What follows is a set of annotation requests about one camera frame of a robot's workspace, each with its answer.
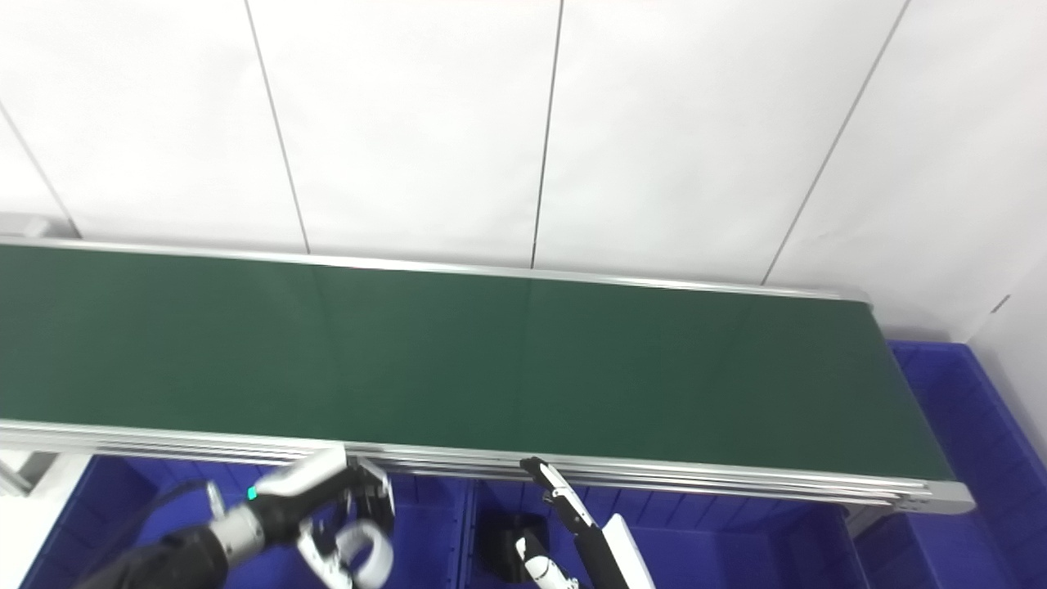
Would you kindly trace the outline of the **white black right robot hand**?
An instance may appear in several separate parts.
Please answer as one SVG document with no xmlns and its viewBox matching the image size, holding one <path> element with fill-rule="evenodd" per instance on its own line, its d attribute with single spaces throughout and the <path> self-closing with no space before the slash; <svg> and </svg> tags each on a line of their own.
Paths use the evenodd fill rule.
<svg viewBox="0 0 1047 589">
<path fill-rule="evenodd" d="M 625 519 L 612 514 L 606 525 L 598 525 L 581 497 L 553 465 L 539 457 L 519 460 L 524 472 L 545 489 L 545 502 L 554 508 L 573 537 L 591 585 L 573 577 L 545 551 L 534 533 L 521 533 L 514 541 L 524 571 L 538 588 L 654 588 L 649 569 L 636 545 Z"/>
</svg>

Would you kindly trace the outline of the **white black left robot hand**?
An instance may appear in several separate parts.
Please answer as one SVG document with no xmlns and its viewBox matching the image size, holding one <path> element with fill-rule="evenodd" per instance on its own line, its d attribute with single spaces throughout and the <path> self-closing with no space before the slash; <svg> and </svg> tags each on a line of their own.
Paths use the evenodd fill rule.
<svg viewBox="0 0 1047 589">
<path fill-rule="evenodd" d="M 392 574 L 389 475 L 341 445 L 277 467 L 247 489 L 264 545 L 295 545 L 328 588 L 381 588 Z"/>
</svg>

